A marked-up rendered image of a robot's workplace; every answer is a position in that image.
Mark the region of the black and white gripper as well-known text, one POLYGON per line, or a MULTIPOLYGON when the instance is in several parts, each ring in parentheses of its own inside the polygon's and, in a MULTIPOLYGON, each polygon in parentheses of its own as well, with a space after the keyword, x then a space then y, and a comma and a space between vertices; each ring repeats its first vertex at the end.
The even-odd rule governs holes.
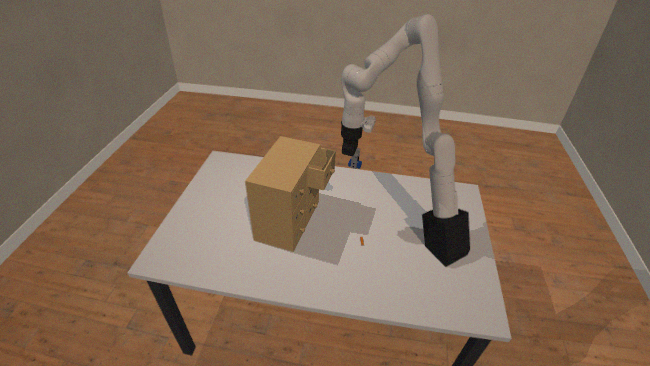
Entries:
POLYGON ((349 115, 344 112, 341 121, 341 136, 343 137, 342 154, 352 156, 351 167, 357 168, 357 160, 359 161, 360 148, 358 147, 358 139, 362 136, 362 129, 370 133, 375 125, 376 118, 374 116, 364 117, 361 115, 349 115))

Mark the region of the small tan wooden chest of drawers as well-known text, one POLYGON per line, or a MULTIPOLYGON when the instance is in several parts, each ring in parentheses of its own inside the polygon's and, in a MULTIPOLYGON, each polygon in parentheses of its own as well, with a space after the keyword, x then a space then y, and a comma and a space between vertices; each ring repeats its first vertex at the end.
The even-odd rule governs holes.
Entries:
POLYGON ((245 180, 254 241, 294 252, 292 191, 319 147, 280 136, 245 180))

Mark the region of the brown wooden drawer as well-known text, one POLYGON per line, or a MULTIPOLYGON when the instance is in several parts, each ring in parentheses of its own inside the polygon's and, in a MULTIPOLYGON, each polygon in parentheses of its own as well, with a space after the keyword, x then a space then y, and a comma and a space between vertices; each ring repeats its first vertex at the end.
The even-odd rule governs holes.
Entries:
POLYGON ((307 167, 307 187, 324 190, 335 172, 336 151, 320 148, 307 167))
POLYGON ((315 208, 317 208, 318 194, 319 194, 319 189, 316 190, 314 196, 312 197, 312 199, 311 199, 311 201, 310 201, 310 203, 309 203, 309 205, 307 207, 307 223, 308 223, 313 211, 315 210, 315 208))
POLYGON ((302 218, 301 218, 301 220, 300 220, 298 226, 296 227, 296 229, 295 229, 295 231, 294 231, 294 233, 293 233, 293 237, 294 237, 294 249, 295 249, 295 247, 296 247, 296 245, 297 245, 297 243, 298 243, 298 241, 299 241, 299 239, 300 239, 302 233, 305 232, 305 227, 306 227, 306 225, 307 225, 307 209, 306 209, 305 213, 303 214, 303 216, 302 216, 302 218), (301 231, 302 231, 302 232, 301 232, 301 231))
POLYGON ((292 191, 292 211, 295 210, 302 195, 305 193, 306 188, 307 188, 307 169, 305 170, 299 182, 297 183, 294 190, 292 191))
POLYGON ((307 208, 307 190, 305 191, 303 197, 301 198, 299 204, 297 205, 295 211, 293 212, 293 232, 298 225, 302 215, 305 213, 307 208))
POLYGON ((311 188, 311 187, 307 188, 307 206, 308 206, 312 196, 314 195, 315 191, 316 191, 316 188, 311 188))

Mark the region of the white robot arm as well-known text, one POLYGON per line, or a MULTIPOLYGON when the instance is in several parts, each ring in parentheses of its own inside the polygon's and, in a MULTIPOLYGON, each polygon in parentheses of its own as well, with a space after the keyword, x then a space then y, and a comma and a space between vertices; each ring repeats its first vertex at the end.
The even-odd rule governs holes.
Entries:
POLYGON ((429 168, 433 215, 438 218, 450 218, 458 214, 454 180, 455 143, 452 136, 441 133, 440 130, 439 114, 444 90, 439 59, 438 26, 432 15, 426 14, 408 20, 389 41, 365 59, 366 69, 353 64, 344 68, 341 76, 344 112, 354 116, 363 114, 365 97, 360 92, 369 90, 399 54, 414 44, 421 44, 422 47, 417 92, 423 147, 428 154, 434 156, 434 165, 429 168))

